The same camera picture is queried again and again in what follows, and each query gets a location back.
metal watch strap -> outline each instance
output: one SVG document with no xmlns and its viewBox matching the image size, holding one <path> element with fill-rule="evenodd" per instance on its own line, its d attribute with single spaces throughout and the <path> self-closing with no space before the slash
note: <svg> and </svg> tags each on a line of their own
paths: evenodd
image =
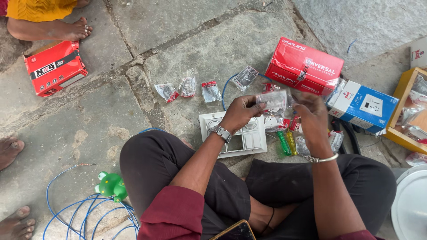
<svg viewBox="0 0 427 240">
<path fill-rule="evenodd" d="M 216 134 L 218 134 L 219 136 L 221 136 L 224 140 L 225 143 L 229 143 L 231 140 L 231 133 L 227 130 L 225 130 L 223 127 L 221 127 L 220 125 L 217 125 L 212 132 L 215 132 Z"/>
<path fill-rule="evenodd" d="M 325 158 L 325 159 L 318 159 L 318 158 L 314 158 L 311 155 L 307 156 L 307 161 L 311 162 L 311 163 L 321 163 L 321 162 L 327 162 L 327 161 L 332 161 L 338 158 L 338 153 L 335 153 L 334 156 L 330 157 L 330 158 Z"/>
</svg>

green toy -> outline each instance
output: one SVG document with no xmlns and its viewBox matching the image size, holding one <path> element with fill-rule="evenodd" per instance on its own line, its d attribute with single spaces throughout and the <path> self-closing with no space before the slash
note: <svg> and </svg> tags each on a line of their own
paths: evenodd
<svg viewBox="0 0 427 240">
<path fill-rule="evenodd" d="M 100 172 L 98 178 L 101 180 L 101 183 L 95 186 L 95 192 L 106 197 L 115 194 L 114 202 L 121 202 L 128 196 L 123 178 L 118 174 Z"/>
</svg>

person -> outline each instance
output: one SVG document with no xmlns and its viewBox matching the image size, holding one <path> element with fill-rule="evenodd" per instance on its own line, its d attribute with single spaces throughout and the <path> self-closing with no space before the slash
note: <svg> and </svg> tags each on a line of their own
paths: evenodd
<svg viewBox="0 0 427 240">
<path fill-rule="evenodd" d="M 24 146 L 24 142 L 16 137 L 6 136 L 0 139 L 0 170 L 8 167 Z M 28 206 L 21 207 L 2 220 L 0 222 L 0 240 L 30 239 L 35 228 L 35 220 L 24 220 L 29 213 Z"/>
<path fill-rule="evenodd" d="M 0 0 L 0 16 L 7 16 L 7 30 L 26 41 L 78 41 L 88 37 L 93 28 L 86 18 L 74 23 L 60 21 L 73 8 L 86 6 L 89 0 Z"/>
<path fill-rule="evenodd" d="M 294 105 L 313 157 L 334 158 L 322 99 L 303 93 Z M 220 126 L 230 133 L 262 114 L 255 96 L 234 99 Z M 396 182 L 384 164 L 361 155 L 306 163 L 254 159 L 240 179 L 216 161 L 225 140 L 211 133 L 197 151 L 163 131 L 130 138 L 120 169 L 140 217 L 138 240 L 206 240 L 248 220 L 257 239 L 373 240 L 388 214 Z"/>
</svg>

smartphone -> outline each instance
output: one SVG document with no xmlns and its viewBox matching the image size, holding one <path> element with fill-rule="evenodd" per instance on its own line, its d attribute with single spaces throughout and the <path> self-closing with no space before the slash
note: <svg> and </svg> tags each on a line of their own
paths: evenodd
<svg viewBox="0 0 427 240">
<path fill-rule="evenodd" d="M 248 221 L 240 220 L 210 240 L 256 240 Z"/>
</svg>

hand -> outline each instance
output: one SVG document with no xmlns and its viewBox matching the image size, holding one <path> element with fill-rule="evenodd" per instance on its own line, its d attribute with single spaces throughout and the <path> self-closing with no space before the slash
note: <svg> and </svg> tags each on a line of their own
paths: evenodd
<svg viewBox="0 0 427 240">
<path fill-rule="evenodd" d="M 252 117 L 261 116 L 264 107 L 264 103 L 255 104 L 255 95 L 235 98 L 219 125 L 234 135 L 248 124 Z"/>
<path fill-rule="evenodd" d="M 302 93 L 304 100 L 294 104 L 293 108 L 301 116 L 301 126 L 305 143 L 315 158 L 333 156 L 328 141 L 328 112 L 323 99 L 307 92 Z"/>
</svg>

